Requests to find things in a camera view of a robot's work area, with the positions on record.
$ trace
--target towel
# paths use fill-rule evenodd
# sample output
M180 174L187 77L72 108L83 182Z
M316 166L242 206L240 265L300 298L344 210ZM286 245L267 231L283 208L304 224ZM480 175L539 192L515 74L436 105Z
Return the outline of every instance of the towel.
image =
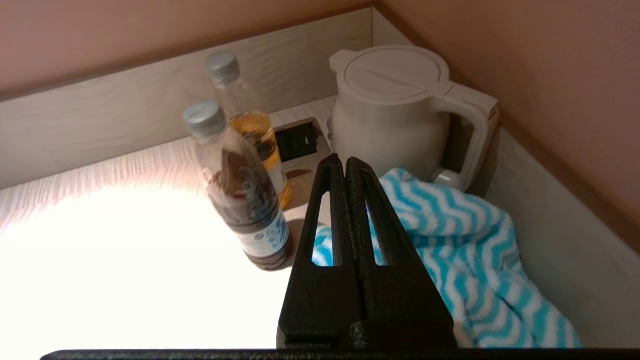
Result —
M580 347L571 323L527 278L507 213L400 168L380 183L454 319L460 346ZM369 226L376 262L383 265ZM332 266L330 227L319 225L312 260Z

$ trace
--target pink wall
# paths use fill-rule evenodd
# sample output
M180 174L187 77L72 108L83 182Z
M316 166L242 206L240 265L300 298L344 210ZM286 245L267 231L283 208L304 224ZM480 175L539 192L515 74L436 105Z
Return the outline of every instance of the pink wall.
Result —
M0 98L368 0L0 0Z
M384 3L640 225L640 1Z

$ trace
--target electric kettle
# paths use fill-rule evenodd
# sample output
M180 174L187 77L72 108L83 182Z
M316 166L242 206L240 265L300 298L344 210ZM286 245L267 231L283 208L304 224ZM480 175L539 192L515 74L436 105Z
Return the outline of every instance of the electric kettle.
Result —
M496 99L450 81L447 63L420 47L341 50L329 62L338 82L331 140L342 159L359 158L377 176L401 167L424 181L469 188L498 123ZM460 173L440 167L450 113L474 127Z

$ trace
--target plastic bottle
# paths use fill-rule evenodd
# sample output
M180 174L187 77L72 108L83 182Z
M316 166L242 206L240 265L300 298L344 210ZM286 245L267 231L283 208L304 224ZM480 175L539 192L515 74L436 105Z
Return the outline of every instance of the plastic bottle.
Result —
M233 53L211 55L207 58L207 71L213 80L215 97L229 118L229 125L258 150L280 204L286 207L291 199L291 186L282 168L271 119L261 110L257 95L242 78L236 56Z
M227 126L217 102L191 105L183 118L213 206L251 262L265 270L280 267L291 257L293 241L257 151Z

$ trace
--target kettle lid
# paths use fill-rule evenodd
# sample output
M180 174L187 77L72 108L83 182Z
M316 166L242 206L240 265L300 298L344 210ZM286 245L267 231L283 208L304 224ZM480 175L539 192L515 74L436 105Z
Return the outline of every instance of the kettle lid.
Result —
M341 90L373 101L412 102L429 93L446 94L449 81L447 63L426 49L391 45L373 47L343 64L338 73Z

